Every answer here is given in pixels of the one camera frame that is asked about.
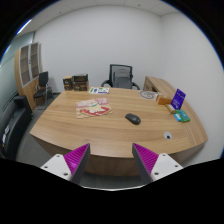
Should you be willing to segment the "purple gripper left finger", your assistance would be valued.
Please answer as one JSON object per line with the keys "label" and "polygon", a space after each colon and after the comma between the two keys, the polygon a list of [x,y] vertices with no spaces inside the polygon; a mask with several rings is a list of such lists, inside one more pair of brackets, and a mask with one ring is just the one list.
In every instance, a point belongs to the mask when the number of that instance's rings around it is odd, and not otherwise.
{"label": "purple gripper left finger", "polygon": [[69,153],[55,154],[41,168],[65,180],[79,184],[90,156],[90,144],[85,144]]}

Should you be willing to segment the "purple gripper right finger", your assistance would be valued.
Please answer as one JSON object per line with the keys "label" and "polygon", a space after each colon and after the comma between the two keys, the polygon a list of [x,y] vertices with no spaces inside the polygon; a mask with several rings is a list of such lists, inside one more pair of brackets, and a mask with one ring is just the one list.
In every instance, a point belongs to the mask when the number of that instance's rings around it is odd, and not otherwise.
{"label": "purple gripper right finger", "polygon": [[157,154],[137,143],[132,144],[132,154],[144,184],[152,183],[182,169],[168,154]]}

